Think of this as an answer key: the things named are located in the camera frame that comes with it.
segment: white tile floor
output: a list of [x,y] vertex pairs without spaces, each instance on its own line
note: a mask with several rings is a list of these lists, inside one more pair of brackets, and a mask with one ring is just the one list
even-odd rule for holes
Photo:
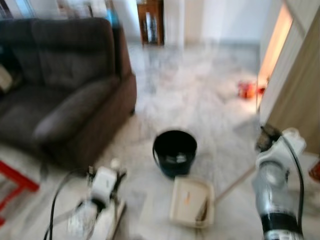
[[[160,173],[152,157],[152,144],[158,133],[175,127],[187,129],[198,142],[191,174],[211,181],[217,198],[252,168],[259,133],[256,104],[237,97],[237,83],[255,79],[257,50],[254,46],[231,45],[193,46],[184,51],[129,46],[137,76],[136,114],[96,164],[108,166],[117,157],[128,170],[120,189],[127,212],[117,240],[261,239],[262,227],[250,183],[252,175],[219,200],[214,225],[196,234],[193,229],[169,223],[173,182]],[[5,146],[0,146],[0,158],[41,184],[37,194],[27,194],[8,206],[5,212],[8,222],[0,229],[0,239],[42,239],[49,221],[50,202],[66,173],[52,166],[48,166],[46,173],[40,161]],[[306,160],[304,164],[309,166],[312,161]],[[292,183],[293,188],[296,186],[296,182]],[[59,197],[56,214],[74,207],[86,194],[85,180],[71,181]],[[317,195],[310,196],[309,202],[318,206]],[[320,208],[313,208],[312,204],[308,205],[310,209]],[[310,237],[307,239],[319,239],[320,228],[316,227],[319,212],[310,212],[314,215],[308,213],[304,222]]]

